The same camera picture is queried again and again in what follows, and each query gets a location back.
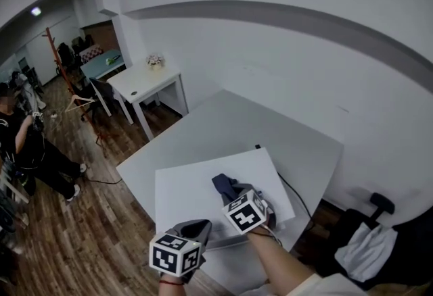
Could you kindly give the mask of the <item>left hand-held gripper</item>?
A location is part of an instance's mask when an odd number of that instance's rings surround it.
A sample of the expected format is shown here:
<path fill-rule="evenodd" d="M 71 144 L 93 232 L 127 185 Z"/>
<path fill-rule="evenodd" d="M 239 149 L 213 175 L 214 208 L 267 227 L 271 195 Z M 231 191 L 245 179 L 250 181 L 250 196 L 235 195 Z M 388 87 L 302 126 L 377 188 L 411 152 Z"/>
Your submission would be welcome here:
<path fill-rule="evenodd" d="M 205 252 L 212 222 L 189 220 L 180 222 L 150 241 L 149 266 L 160 275 L 180 278 L 187 284 L 195 271 L 205 262 Z M 195 241 L 176 235 L 196 235 Z"/>

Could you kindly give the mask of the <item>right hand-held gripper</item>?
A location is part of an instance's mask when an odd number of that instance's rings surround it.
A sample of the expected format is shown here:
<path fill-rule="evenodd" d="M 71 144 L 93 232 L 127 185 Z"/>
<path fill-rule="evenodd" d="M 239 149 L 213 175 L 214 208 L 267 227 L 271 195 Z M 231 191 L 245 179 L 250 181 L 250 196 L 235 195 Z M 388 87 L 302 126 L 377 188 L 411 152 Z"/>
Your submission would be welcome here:
<path fill-rule="evenodd" d="M 272 206 L 253 189 L 243 192 L 227 204 L 222 212 L 240 235 L 259 226 L 274 229 L 277 224 Z"/>

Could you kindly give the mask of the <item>dark blue cloth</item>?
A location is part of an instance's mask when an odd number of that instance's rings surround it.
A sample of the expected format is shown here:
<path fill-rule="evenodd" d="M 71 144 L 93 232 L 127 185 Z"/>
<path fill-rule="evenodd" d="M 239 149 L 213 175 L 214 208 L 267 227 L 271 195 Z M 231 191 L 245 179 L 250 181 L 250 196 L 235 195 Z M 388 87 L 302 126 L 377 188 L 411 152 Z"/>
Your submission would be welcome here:
<path fill-rule="evenodd" d="M 260 199 L 260 195 L 251 184 L 240 183 L 236 179 L 230 178 L 225 174 L 219 174 L 212 178 L 212 183 L 220 194 L 224 205 L 229 205 L 230 203 L 237 201 L 248 191 L 254 191 Z"/>

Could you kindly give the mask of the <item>white microwave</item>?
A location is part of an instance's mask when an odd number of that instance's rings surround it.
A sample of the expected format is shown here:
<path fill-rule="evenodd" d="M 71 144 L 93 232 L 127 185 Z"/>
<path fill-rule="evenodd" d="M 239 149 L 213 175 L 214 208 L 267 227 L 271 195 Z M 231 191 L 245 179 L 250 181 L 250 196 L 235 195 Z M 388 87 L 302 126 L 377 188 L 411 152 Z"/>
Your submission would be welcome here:
<path fill-rule="evenodd" d="M 246 239 L 225 217 L 221 194 L 212 179 L 224 174 L 239 183 L 251 184 L 273 208 L 275 232 L 281 233 L 295 216 L 294 208 L 265 148 L 227 157 L 156 171 L 156 229 L 165 232 L 176 224 L 207 219 L 212 222 L 207 248 L 242 244 Z"/>

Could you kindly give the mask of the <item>person's left forearm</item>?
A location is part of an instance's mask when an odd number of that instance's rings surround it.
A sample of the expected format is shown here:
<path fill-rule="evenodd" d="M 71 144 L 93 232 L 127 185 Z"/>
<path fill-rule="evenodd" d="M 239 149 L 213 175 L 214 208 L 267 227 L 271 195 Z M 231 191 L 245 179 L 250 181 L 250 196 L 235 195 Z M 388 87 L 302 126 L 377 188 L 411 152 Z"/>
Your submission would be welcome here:
<path fill-rule="evenodd" d="M 186 296 L 186 293 L 183 285 L 166 283 L 161 280 L 158 296 Z"/>

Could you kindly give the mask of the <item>person's right forearm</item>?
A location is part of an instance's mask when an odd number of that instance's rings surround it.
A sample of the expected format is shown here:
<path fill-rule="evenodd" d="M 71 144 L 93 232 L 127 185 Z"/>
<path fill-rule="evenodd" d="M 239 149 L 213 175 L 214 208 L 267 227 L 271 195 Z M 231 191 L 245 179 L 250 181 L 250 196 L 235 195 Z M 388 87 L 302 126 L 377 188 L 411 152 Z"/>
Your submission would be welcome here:
<path fill-rule="evenodd" d="M 307 266 L 287 252 L 265 229 L 256 228 L 246 236 L 257 252 L 277 296 L 286 296 L 313 275 Z"/>

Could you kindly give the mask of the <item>white crumpled cloth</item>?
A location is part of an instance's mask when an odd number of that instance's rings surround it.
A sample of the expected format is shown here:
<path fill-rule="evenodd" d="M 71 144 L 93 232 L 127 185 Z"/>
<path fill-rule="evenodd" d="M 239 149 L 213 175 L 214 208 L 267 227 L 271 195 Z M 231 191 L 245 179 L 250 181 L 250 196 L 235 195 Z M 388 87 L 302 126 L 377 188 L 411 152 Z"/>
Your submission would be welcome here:
<path fill-rule="evenodd" d="M 362 222 L 347 245 L 337 249 L 334 258 L 349 278 L 365 282 L 383 268 L 391 256 L 397 237 L 398 233 L 393 228 L 379 224 L 370 229 Z"/>

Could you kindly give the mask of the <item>small white desk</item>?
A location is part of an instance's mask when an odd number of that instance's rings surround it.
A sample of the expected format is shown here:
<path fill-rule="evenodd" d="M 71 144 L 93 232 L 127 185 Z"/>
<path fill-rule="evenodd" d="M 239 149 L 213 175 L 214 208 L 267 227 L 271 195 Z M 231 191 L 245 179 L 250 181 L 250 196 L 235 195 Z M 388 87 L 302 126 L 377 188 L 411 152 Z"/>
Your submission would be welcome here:
<path fill-rule="evenodd" d="M 189 113 L 181 72 L 174 67 L 165 66 L 159 70 L 151 70 L 147 66 L 132 66 L 109 78 L 108 83 L 116 94 L 119 94 L 133 106 L 149 141 L 154 138 L 154 135 L 141 109 L 140 103 L 142 101 L 154 96 L 171 84 L 175 84 L 180 113 L 182 116 Z"/>

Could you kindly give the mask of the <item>dark chair with draped cloth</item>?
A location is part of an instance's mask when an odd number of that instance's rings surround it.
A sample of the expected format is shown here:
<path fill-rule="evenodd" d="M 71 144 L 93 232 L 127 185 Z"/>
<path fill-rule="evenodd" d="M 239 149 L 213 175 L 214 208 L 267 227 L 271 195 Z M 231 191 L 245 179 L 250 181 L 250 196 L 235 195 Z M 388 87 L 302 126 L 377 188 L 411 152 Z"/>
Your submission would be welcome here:
<path fill-rule="evenodd" d="M 104 82 L 96 78 L 90 78 L 90 83 L 93 85 L 99 101 L 102 103 L 107 115 L 111 117 L 112 113 L 116 112 L 114 105 L 116 100 L 114 89 L 108 82 Z"/>

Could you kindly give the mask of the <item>wooden clothes hanger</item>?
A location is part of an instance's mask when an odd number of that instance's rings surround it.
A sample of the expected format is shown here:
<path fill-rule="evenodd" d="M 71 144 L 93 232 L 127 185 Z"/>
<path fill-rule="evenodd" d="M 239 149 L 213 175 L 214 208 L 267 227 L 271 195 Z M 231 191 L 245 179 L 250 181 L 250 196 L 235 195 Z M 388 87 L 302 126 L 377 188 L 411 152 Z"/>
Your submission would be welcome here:
<path fill-rule="evenodd" d="M 95 103 L 94 99 L 83 98 L 78 95 L 73 95 L 69 104 L 67 105 L 64 112 L 71 112 L 75 109 L 82 108 L 84 106 L 90 105 L 91 103 Z"/>

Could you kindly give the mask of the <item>white flower pot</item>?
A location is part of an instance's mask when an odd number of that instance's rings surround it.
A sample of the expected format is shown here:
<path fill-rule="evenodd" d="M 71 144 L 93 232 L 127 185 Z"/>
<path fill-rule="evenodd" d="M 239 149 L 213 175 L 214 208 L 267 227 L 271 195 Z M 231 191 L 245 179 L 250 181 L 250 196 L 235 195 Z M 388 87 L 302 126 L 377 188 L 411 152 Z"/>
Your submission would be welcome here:
<path fill-rule="evenodd" d="M 165 58 L 158 53 L 152 53 L 146 57 L 146 64 L 150 70 L 159 70 L 165 66 Z"/>

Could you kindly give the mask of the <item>black office chair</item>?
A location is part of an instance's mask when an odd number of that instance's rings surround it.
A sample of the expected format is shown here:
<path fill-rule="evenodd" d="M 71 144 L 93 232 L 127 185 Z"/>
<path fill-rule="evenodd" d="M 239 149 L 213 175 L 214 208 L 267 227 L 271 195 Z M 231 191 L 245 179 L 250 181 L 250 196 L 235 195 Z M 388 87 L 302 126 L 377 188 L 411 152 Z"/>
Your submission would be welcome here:
<path fill-rule="evenodd" d="M 347 277 L 348 273 L 334 257 L 337 250 L 349 243 L 361 224 L 366 224 L 369 229 L 378 228 L 377 219 L 382 213 L 393 214 L 395 211 L 395 204 L 379 193 L 373 193 L 370 202 L 376 206 L 373 215 L 348 209 L 329 230 L 324 251 L 315 264 L 320 275 L 341 273 Z M 374 277 L 355 283 L 365 291 L 380 284 L 421 286 L 433 282 L 433 206 L 418 217 L 392 228 L 397 237 L 390 257 Z"/>

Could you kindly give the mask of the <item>light blue table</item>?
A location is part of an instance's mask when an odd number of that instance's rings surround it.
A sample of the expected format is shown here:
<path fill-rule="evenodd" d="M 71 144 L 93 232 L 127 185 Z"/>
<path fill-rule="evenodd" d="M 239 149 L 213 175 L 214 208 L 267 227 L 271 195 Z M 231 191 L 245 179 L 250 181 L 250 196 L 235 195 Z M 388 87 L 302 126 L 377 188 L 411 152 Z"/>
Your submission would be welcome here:
<path fill-rule="evenodd" d="M 106 58 L 114 57 L 116 55 L 121 55 L 121 57 L 114 64 L 107 66 Z M 111 71 L 116 70 L 117 68 L 123 65 L 124 65 L 124 60 L 121 52 L 119 50 L 112 49 L 105 53 L 102 53 L 101 55 L 98 55 L 97 57 L 94 57 L 92 60 L 82 65 L 81 72 L 88 79 L 90 78 L 100 79 L 101 77 L 105 76 Z"/>

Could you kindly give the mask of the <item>red wooden coat rack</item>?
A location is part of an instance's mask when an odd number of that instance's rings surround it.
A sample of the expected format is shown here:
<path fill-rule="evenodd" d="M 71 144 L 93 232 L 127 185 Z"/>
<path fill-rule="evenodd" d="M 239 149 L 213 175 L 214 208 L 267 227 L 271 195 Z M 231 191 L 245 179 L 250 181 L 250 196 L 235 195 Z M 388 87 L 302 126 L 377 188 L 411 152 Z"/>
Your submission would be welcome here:
<path fill-rule="evenodd" d="M 49 27 L 46 27 L 45 29 L 45 33 L 43 34 L 43 37 L 46 37 L 49 41 L 51 50 L 53 51 L 53 55 L 55 57 L 55 64 L 57 65 L 58 69 L 60 70 L 60 74 L 62 75 L 62 78 L 65 80 L 67 87 L 68 87 L 68 91 L 71 94 L 71 97 L 73 95 L 77 95 L 72 87 L 72 83 L 70 82 L 70 80 L 68 79 L 68 76 L 66 74 L 66 71 L 64 69 L 64 67 L 61 64 L 60 61 L 60 57 L 58 55 L 57 52 L 57 48 L 55 47 L 54 44 L 54 38 L 51 35 L 50 29 Z M 106 136 L 104 134 L 101 133 L 100 129 L 98 127 L 96 127 L 95 123 L 93 122 L 92 118 L 89 116 L 89 112 L 87 111 L 87 109 L 85 109 L 86 107 L 90 107 L 92 104 L 96 104 L 97 102 L 95 101 L 95 103 L 91 103 L 90 105 L 84 106 L 82 108 L 78 108 L 79 110 L 82 111 L 82 114 L 84 115 L 84 120 L 87 121 L 88 123 L 90 123 L 95 135 L 96 135 L 96 140 L 95 140 L 95 144 L 98 145 L 99 147 L 101 147 L 102 149 L 104 149 L 104 140 L 106 138 Z"/>

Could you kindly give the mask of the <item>red checkered cloth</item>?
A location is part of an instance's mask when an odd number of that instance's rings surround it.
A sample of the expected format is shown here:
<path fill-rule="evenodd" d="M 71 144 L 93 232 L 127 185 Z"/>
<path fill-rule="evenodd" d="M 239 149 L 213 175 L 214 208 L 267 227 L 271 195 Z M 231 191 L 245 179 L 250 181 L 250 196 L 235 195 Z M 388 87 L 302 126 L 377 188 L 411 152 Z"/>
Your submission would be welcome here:
<path fill-rule="evenodd" d="M 82 63 L 85 64 L 88 61 L 92 60 L 94 57 L 101 55 L 103 52 L 104 52 L 103 49 L 98 44 L 94 44 L 81 51 L 79 53 L 79 56 L 81 58 Z"/>

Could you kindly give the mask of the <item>black swivel chair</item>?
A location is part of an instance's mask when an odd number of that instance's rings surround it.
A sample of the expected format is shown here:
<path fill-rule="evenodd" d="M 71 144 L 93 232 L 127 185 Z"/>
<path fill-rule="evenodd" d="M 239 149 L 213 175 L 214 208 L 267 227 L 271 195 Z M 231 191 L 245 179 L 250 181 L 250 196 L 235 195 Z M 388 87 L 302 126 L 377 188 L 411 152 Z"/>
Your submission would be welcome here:
<path fill-rule="evenodd" d="M 74 56 L 67 44 L 60 43 L 57 48 L 58 55 L 63 67 L 69 67 L 74 65 Z"/>

